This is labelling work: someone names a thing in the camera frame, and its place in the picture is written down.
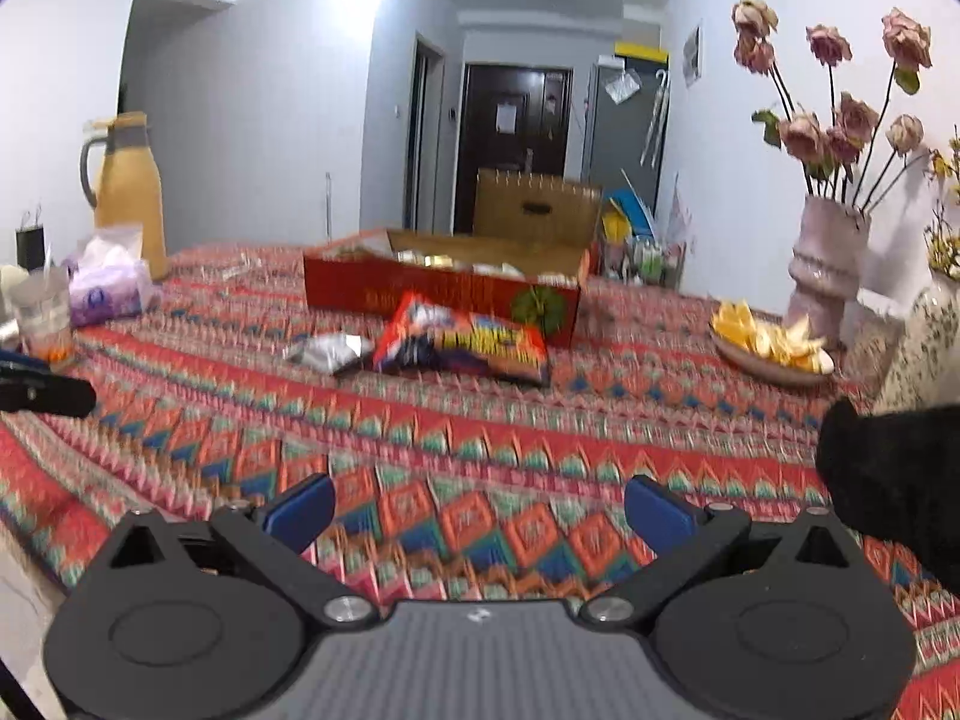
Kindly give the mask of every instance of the gray ribbed panel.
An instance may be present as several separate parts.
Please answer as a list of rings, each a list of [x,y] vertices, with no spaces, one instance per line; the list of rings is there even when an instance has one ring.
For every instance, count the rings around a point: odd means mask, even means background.
[[[328,637],[299,680],[251,717],[709,718],[666,688],[636,640],[580,628],[560,602],[400,603],[376,630]]]

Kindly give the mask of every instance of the table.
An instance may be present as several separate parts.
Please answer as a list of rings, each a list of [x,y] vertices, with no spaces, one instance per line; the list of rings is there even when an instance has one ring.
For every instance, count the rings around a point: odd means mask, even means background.
[[[86,420],[0,415],[0,512],[69,589],[124,512],[207,517],[307,475],[337,488],[335,525],[306,557],[397,598],[565,597],[576,605],[653,557],[622,485],[646,473],[697,503],[784,520],[824,503],[817,430],[843,376],[794,394],[720,360],[713,304],[597,279],[549,389],[448,373],[320,377],[287,364],[297,338],[383,322],[310,312],[295,248],[179,255],[160,307],[77,333]],[[956,599],[904,548],[860,539],[917,632],[901,720],[947,717],[958,696]]]

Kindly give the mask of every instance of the thermos handle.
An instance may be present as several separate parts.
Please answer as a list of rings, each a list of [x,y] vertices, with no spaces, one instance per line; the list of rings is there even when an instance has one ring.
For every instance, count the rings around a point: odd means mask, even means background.
[[[96,138],[90,138],[90,140],[83,144],[83,149],[80,151],[80,186],[83,187],[86,201],[88,201],[90,208],[93,210],[97,209],[97,196],[94,194],[93,189],[90,188],[89,165],[87,162],[90,156],[90,148],[97,146],[98,143],[107,143],[107,136],[98,135]]]

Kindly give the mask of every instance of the floor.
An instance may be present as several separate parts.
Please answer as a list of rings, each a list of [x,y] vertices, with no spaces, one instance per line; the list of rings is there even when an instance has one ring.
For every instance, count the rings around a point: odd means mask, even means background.
[[[40,663],[43,636],[61,593],[24,569],[19,545],[0,525],[0,656],[47,720],[64,720]],[[0,720],[11,717],[0,703]]]

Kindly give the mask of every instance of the yellow thermos jug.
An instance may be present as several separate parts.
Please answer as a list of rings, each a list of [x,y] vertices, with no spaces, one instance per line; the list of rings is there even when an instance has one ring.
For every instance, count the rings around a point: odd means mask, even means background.
[[[160,171],[150,151],[147,115],[125,113],[94,127],[107,134],[90,138],[80,152],[80,184],[93,208],[94,226],[142,224],[143,259],[150,265],[150,276],[162,279],[167,274],[163,197]],[[104,143],[107,152],[94,191],[90,188],[88,159],[90,148],[98,143]]]

